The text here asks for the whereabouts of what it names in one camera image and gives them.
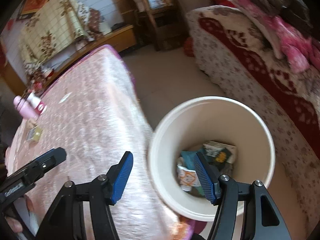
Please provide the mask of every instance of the metal screw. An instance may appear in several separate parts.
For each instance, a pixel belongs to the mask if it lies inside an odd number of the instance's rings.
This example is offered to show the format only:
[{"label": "metal screw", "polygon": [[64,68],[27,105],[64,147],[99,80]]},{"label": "metal screw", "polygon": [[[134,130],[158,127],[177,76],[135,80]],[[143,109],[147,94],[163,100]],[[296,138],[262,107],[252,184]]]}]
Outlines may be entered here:
[{"label": "metal screw", "polygon": [[100,181],[104,181],[106,179],[107,179],[107,176],[105,174],[102,174],[102,175],[98,176],[98,180],[100,180]]},{"label": "metal screw", "polygon": [[257,179],[255,182],[254,182],[258,187],[261,187],[263,185],[263,182],[259,179]]},{"label": "metal screw", "polygon": [[220,179],[223,180],[223,181],[228,181],[230,179],[230,177],[226,174],[223,174],[220,176]]},{"label": "metal screw", "polygon": [[73,184],[72,181],[69,180],[64,184],[64,186],[65,187],[72,187],[72,184]]}]

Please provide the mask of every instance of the blue gripper pad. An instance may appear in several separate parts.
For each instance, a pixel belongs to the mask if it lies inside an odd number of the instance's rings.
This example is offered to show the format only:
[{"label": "blue gripper pad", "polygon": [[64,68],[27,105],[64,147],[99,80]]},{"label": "blue gripper pad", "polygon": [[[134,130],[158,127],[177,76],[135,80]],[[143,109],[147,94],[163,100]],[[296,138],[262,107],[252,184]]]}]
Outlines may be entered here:
[{"label": "blue gripper pad", "polygon": [[221,189],[218,181],[220,175],[219,170],[209,165],[200,152],[196,153],[193,162],[205,198],[212,204],[215,204],[216,200],[221,197]]},{"label": "blue gripper pad", "polygon": [[113,191],[110,198],[113,204],[116,204],[116,202],[121,199],[132,166],[133,154],[131,152],[125,152],[120,162],[109,169],[107,176],[109,177],[109,182],[113,185]]}]

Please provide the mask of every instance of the tiled wall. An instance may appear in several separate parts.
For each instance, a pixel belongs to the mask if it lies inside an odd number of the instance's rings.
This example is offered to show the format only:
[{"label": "tiled wall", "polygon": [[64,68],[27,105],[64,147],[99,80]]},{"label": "tiled wall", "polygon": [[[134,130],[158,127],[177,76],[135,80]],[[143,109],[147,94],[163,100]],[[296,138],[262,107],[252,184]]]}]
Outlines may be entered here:
[{"label": "tiled wall", "polygon": [[[122,17],[118,12],[116,6],[113,3],[113,0],[78,0],[83,2],[85,5],[97,9],[105,17],[106,21],[110,26],[115,23],[122,22]],[[13,14],[13,18],[17,17],[18,11],[20,8],[17,8]],[[17,72],[18,76],[26,82],[25,71],[23,68],[22,60],[20,58],[19,46],[18,46],[18,37],[20,35],[20,30],[25,25],[27,20],[16,21],[13,24],[13,27],[10,31],[4,29],[1,34],[4,44],[7,49],[7,57],[11,63],[14,70]]]}]

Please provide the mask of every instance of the bottle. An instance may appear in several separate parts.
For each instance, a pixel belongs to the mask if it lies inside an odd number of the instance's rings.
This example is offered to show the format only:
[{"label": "bottle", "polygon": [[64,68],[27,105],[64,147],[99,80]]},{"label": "bottle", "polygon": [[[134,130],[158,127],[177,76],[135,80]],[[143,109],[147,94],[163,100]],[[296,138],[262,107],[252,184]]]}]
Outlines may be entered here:
[{"label": "bottle", "polygon": [[16,96],[13,100],[13,104],[23,118],[33,118],[34,120],[39,118],[39,115],[34,111],[32,106],[29,105],[25,99],[21,98],[21,96]]},{"label": "bottle", "polygon": [[37,114],[43,114],[47,109],[47,106],[44,104],[44,102],[42,102],[41,99],[34,94],[34,92],[30,93],[27,101],[31,104]]}]

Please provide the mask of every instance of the wooden shelf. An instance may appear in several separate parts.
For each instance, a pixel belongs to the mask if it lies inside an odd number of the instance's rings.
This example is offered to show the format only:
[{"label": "wooden shelf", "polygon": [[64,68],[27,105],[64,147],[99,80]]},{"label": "wooden shelf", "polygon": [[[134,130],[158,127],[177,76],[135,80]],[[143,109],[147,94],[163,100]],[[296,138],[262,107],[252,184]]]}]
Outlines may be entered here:
[{"label": "wooden shelf", "polygon": [[72,66],[79,58],[86,55],[91,50],[94,50],[102,45],[110,44],[117,52],[123,51],[131,46],[137,44],[136,38],[133,33],[133,26],[127,25],[114,32],[104,35],[97,41],[90,42],[82,49],[74,53],[70,58],[65,60],[59,66],[59,69],[53,73],[52,77],[44,84],[44,88],[49,87],[63,72]]}]

